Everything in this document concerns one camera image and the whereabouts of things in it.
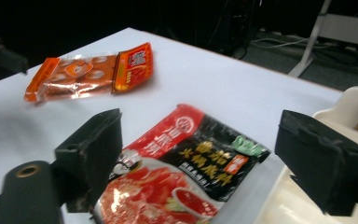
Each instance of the food package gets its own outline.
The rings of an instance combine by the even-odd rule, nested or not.
[[[43,102],[129,91],[151,78],[150,43],[118,54],[47,58],[29,84],[24,99]]]
[[[270,151],[179,105],[125,147],[97,206],[103,223],[208,223]]]

